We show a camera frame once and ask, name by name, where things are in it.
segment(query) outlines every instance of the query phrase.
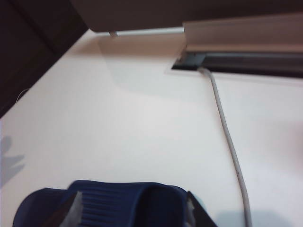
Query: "dark wood panel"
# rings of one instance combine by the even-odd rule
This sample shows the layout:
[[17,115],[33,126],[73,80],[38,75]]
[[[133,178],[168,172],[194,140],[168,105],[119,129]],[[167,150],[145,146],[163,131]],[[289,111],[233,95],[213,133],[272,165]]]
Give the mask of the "dark wood panel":
[[86,30],[69,0],[0,1],[0,117]]

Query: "desk surface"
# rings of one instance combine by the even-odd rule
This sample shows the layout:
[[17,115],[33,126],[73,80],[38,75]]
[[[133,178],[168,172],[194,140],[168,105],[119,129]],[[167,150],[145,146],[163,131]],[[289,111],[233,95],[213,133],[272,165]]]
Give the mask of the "desk surface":
[[[1,226],[22,200],[77,179],[191,190],[244,226],[208,78],[171,66],[183,34],[88,31],[1,119]],[[214,73],[256,227],[303,225],[303,80]]]

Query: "blue slipper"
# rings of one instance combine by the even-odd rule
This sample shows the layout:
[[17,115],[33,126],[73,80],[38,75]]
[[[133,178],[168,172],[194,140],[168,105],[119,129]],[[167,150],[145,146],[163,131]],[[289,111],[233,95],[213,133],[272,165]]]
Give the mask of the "blue slipper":
[[197,214],[215,227],[189,196],[160,183],[75,181],[67,190],[44,188],[27,196],[13,227],[198,227]]

